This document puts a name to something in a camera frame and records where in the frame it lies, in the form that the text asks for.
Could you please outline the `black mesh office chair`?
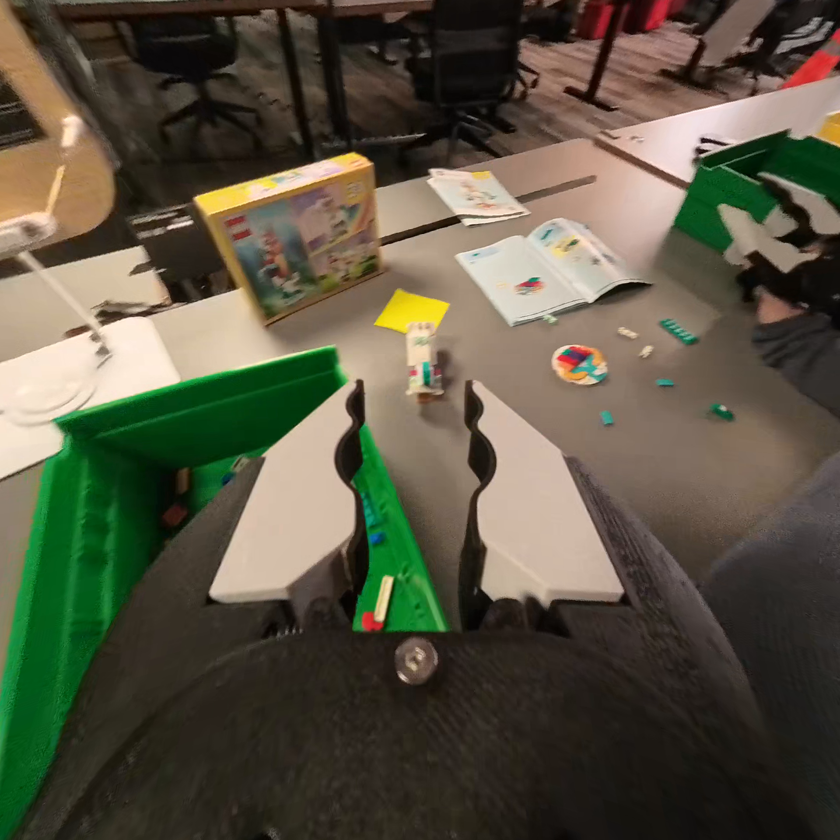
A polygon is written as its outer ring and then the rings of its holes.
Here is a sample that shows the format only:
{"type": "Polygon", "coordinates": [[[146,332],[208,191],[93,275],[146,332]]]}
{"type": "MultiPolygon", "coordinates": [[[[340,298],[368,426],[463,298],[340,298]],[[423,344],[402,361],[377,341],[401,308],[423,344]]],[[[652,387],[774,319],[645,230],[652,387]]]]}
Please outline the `black mesh office chair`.
{"type": "Polygon", "coordinates": [[[436,1],[427,19],[427,49],[406,61],[414,97],[428,105],[436,122],[400,150],[405,161],[415,150],[446,141],[445,166],[458,143],[491,159],[504,153],[490,145],[494,133],[516,127],[499,114],[518,81],[523,1],[436,1]]]}

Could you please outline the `closed lego instruction booklet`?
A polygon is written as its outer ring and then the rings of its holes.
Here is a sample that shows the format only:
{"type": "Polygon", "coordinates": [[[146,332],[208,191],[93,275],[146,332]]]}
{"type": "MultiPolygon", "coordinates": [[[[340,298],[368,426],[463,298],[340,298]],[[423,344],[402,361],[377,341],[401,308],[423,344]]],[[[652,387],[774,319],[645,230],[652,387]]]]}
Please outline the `closed lego instruction booklet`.
{"type": "Polygon", "coordinates": [[[474,227],[526,217],[530,211],[489,171],[433,168],[427,184],[465,226],[474,227]]]}

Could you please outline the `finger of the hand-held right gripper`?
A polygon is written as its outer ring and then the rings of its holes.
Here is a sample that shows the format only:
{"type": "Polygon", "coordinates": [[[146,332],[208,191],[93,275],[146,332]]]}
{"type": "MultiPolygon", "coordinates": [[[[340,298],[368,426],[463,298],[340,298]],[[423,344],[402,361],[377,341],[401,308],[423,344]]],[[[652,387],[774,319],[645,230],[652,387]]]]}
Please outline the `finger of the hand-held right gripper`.
{"type": "Polygon", "coordinates": [[[782,242],[767,232],[747,211],[727,204],[718,204],[717,213],[731,236],[732,245],[747,261],[763,257],[771,266],[787,274],[794,268],[821,256],[816,248],[801,249],[782,242]]]}
{"type": "Polygon", "coordinates": [[[760,182],[776,201],[763,222],[775,238],[824,238],[839,235],[839,210],[823,194],[768,171],[760,182]]]}

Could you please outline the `dark grey box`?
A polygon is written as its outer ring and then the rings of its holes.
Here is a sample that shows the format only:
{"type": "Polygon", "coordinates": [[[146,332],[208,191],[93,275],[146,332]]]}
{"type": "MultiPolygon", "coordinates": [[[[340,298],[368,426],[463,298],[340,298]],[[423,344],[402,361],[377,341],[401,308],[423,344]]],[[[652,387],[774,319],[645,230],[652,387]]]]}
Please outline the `dark grey box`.
{"type": "Polygon", "coordinates": [[[173,303],[196,302],[235,289],[194,203],[132,215],[128,226],[173,303]]]}

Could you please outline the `yellow lego box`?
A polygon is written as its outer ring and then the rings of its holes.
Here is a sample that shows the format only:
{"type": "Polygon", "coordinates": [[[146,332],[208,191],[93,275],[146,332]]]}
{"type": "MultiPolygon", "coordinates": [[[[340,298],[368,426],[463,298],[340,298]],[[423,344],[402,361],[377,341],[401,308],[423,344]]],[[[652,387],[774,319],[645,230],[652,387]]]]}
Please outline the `yellow lego box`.
{"type": "Polygon", "coordinates": [[[375,168],[361,154],[205,192],[193,204],[266,326],[383,271],[375,168]]]}

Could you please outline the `lego instruction booklet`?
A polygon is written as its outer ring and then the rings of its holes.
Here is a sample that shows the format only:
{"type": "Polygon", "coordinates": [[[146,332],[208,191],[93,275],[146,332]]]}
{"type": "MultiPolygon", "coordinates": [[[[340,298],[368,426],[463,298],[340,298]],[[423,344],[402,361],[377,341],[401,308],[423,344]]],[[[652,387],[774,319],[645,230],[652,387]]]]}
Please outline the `lego instruction booklet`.
{"type": "Polygon", "coordinates": [[[565,218],[455,258],[509,327],[587,307],[626,287],[652,285],[588,226],[565,218]]]}
{"type": "Polygon", "coordinates": [[[427,184],[465,226],[474,227],[526,217],[530,211],[489,171],[433,168],[427,184]]]}

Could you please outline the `yellow sticky note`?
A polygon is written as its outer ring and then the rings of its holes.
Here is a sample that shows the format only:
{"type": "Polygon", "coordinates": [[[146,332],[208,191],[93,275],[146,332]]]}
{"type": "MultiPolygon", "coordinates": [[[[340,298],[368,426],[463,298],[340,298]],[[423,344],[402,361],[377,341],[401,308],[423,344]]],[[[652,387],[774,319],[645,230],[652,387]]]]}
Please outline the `yellow sticky note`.
{"type": "Polygon", "coordinates": [[[411,324],[425,323],[437,330],[448,309],[446,301],[396,289],[374,321],[374,326],[406,334],[411,324]]]}

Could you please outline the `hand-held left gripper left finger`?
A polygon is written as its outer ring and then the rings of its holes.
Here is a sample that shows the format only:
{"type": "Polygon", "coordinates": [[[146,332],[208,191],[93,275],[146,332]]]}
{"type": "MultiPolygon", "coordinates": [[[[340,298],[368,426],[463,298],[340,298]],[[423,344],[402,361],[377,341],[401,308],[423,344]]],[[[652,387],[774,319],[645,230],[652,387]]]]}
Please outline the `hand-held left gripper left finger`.
{"type": "Polygon", "coordinates": [[[350,598],[366,583],[364,384],[339,388],[263,455],[210,586],[219,603],[350,598]]]}

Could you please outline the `green plastic bin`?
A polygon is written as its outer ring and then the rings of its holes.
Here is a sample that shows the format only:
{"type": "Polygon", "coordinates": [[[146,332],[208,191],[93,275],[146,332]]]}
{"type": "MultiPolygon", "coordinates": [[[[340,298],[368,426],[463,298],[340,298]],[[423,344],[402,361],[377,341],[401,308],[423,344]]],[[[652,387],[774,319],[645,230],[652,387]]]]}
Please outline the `green plastic bin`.
{"type": "Polygon", "coordinates": [[[732,245],[719,205],[741,209],[763,223],[777,202],[760,182],[774,175],[838,204],[839,147],[818,137],[792,138],[789,131],[759,136],[702,155],[674,225],[724,255],[732,245]]]}
{"type": "Polygon", "coordinates": [[[391,575],[363,612],[367,529],[354,605],[209,596],[263,455],[349,382],[327,346],[59,420],[2,685],[2,838],[423,834],[439,761],[411,757],[424,723],[396,743],[394,654],[449,630],[438,597],[434,631],[384,630],[391,575]],[[255,450],[164,533],[178,469],[255,450]]]}

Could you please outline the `wooden board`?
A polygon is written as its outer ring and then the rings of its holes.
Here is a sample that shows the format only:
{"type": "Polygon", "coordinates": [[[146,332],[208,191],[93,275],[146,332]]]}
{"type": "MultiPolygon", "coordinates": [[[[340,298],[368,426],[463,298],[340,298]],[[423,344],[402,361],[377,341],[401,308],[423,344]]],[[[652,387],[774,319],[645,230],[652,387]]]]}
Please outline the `wooden board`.
{"type": "Polygon", "coordinates": [[[117,189],[109,156],[1,2],[1,257],[85,235],[117,189]]]}

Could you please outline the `orange traffic cone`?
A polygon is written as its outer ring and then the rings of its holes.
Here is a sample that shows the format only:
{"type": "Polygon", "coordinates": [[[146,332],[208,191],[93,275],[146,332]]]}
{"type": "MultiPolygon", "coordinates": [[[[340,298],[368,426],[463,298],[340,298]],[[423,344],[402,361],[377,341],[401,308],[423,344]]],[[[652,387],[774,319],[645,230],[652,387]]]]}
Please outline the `orange traffic cone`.
{"type": "Polygon", "coordinates": [[[839,30],[823,44],[815,53],[799,67],[791,77],[781,86],[781,90],[798,88],[800,86],[823,81],[831,75],[839,61],[839,30]]]}

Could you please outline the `white lego unicorn build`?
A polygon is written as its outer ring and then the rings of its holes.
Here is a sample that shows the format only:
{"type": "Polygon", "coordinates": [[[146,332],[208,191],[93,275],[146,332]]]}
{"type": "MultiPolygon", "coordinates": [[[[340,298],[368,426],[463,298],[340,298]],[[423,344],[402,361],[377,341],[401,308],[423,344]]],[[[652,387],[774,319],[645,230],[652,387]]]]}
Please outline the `white lego unicorn build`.
{"type": "Polygon", "coordinates": [[[406,327],[406,394],[428,403],[445,394],[443,368],[438,359],[438,338],[433,322],[414,321],[406,327]]]}

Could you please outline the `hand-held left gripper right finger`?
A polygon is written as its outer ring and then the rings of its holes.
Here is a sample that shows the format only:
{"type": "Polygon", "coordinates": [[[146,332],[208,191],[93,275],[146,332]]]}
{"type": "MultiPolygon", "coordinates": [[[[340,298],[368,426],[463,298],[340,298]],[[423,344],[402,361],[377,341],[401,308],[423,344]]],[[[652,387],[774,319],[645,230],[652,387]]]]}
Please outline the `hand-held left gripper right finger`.
{"type": "Polygon", "coordinates": [[[620,602],[623,585],[562,450],[477,380],[465,383],[464,415],[478,487],[458,603],[620,602]]]}

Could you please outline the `person's right hand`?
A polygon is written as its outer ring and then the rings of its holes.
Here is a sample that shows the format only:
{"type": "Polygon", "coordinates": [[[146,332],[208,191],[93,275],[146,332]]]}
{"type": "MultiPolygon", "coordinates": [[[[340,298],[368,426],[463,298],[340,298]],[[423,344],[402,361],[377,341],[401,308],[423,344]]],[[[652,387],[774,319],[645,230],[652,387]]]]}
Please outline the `person's right hand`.
{"type": "Polygon", "coordinates": [[[759,324],[771,324],[793,319],[806,314],[807,310],[790,304],[769,293],[767,290],[758,289],[756,304],[756,319],[759,324]]]}

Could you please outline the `round colourful lego build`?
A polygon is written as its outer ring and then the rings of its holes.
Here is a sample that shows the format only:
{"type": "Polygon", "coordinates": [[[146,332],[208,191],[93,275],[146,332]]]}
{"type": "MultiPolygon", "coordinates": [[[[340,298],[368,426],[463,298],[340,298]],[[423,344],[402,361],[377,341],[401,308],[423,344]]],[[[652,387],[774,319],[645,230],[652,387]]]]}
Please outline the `round colourful lego build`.
{"type": "Polygon", "coordinates": [[[604,353],[583,344],[558,348],[552,354],[551,366],[562,382],[581,386],[598,385],[609,373],[604,353]]]}

